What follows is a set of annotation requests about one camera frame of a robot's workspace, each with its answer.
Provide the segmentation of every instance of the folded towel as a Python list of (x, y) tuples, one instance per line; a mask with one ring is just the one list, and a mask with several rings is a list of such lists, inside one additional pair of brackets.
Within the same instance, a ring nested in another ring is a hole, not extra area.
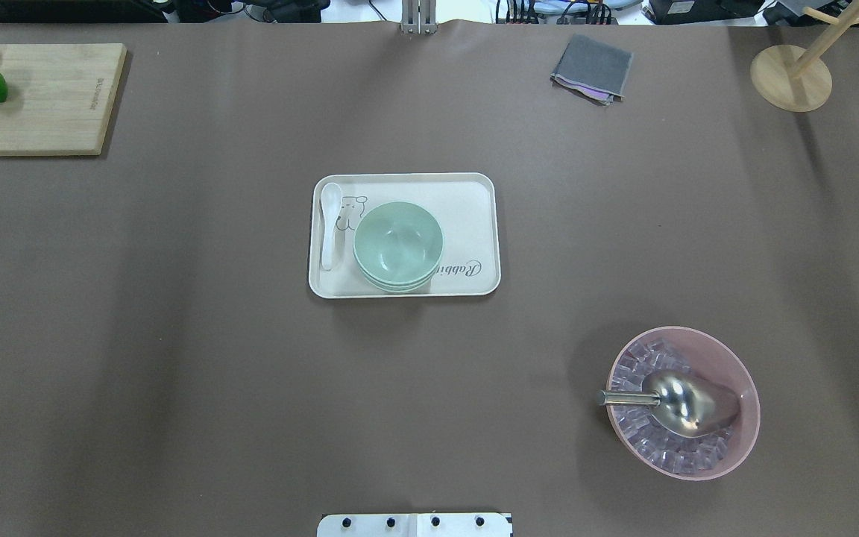
[(633, 54), (621, 48), (573, 35), (551, 78), (587, 98), (608, 105), (624, 98), (625, 79)]

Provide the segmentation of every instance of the cable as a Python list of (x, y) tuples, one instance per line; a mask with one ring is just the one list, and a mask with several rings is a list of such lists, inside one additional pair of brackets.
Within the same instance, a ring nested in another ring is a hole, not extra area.
[(592, 13), (589, 14), (586, 24), (611, 24), (611, 7), (606, 6), (603, 0), (599, 0), (599, 4), (596, 4), (596, 7), (592, 9)]
[(371, 7), (373, 8), (374, 11), (376, 11), (376, 14), (379, 15), (380, 20), (386, 20), (386, 17), (384, 17), (383, 14), (380, 13), (380, 10), (376, 9), (376, 6), (374, 6), (373, 0), (367, 0), (367, 3), (371, 5)]
[[(495, 24), (499, 24), (499, 7), (502, 0), (495, 0)], [(503, 24), (538, 24), (538, 14), (535, 12), (535, 0), (506, 0), (506, 18)]]
[(562, 11), (562, 15), (559, 15), (556, 20), (556, 24), (569, 24), (569, 19), (565, 18), (565, 15), (569, 14), (569, 10), (572, 9), (572, 6), (575, 6), (575, 4), (586, 4), (586, 6), (589, 7), (589, 10), (592, 10), (592, 4), (589, 4), (589, 0), (569, 0), (569, 5), (565, 7), (564, 11)]
[(238, 13), (241, 13), (241, 11), (245, 10), (246, 7), (248, 7), (248, 4), (244, 4), (243, 7), (241, 7), (241, 9), (236, 10), (236, 11), (221, 11), (221, 10), (217, 9), (217, 7), (214, 7), (214, 4), (211, 4), (211, 0), (204, 0), (204, 1), (207, 2), (207, 7), (211, 7), (211, 10), (214, 11), (214, 13), (220, 13), (222, 15), (236, 15)]
[(268, 11), (267, 11), (267, 9), (266, 9), (266, 7), (265, 7), (265, 9), (263, 9), (263, 13), (261, 13), (261, 14), (260, 14), (260, 18), (256, 18), (254, 15), (250, 14), (250, 10), (245, 10), (245, 15), (248, 15), (248, 17), (249, 17), (251, 20), (255, 20), (255, 21), (257, 21), (257, 22), (265, 22), (265, 23), (268, 23), (268, 24), (269, 24), (269, 23), (277, 23), (277, 21), (276, 21), (276, 20), (273, 20), (273, 19), (272, 19), (272, 20), (267, 20), (267, 13), (268, 13)]

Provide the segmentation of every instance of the white spoon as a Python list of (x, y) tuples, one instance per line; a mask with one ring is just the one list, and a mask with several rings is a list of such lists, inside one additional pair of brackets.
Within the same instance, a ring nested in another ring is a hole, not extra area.
[(343, 203), (344, 190), (337, 183), (325, 184), (320, 193), (320, 205), (324, 211), (324, 249), (320, 254), (320, 265), (325, 271), (333, 268), (333, 234)]

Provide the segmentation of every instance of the pink bowl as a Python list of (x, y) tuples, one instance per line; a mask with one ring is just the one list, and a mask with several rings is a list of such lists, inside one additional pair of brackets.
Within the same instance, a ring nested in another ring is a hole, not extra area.
[(608, 415), (611, 427), (618, 435), (618, 439), (645, 465), (651, 466), (666, 476), (680, 480), (712, 480), (720, 478), (726, 473), (737, 468), (754, 448), (754, 442), (758, 439), (761, 431), (761, 402), (758, 400), (758, 391), (754, 388), (754, 381), (747, 373), (744, 364), (740, 363), (734, 353), (722, 342), (709, 336), (707, 333), (690, 329), (689, 327), (656, 327), (636, 336), (618, 353), (611, 365), (606, 388), (611, 390), (611, 377), (614, 368), (625, 351), (635, 342), (648, 344), (657, 339), (664, 339), (673, 345), (691, 365), (692, 374), (696, 377), (705, 378), (720, 386), (725, 386), (740, 397), (740, 414), (737, 415), (732, 427), (732, 435), (729, 439), (729, 451), (725, 459), (721, 459), (714, 468), (710, 470), (699, 470), (692, 475), (679, 475), (667, 472), (648, 462), (644, 456), (635, 451), (635, 446), (628, 442), (623, 432), (618, 428), (614, 412), (608, 407)]

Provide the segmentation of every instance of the wooden cutting board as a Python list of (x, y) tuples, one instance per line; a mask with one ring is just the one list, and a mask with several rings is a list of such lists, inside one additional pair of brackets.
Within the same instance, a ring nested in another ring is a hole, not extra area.
[(125, 45), (0, 45), (0, 156), (100, 155)]

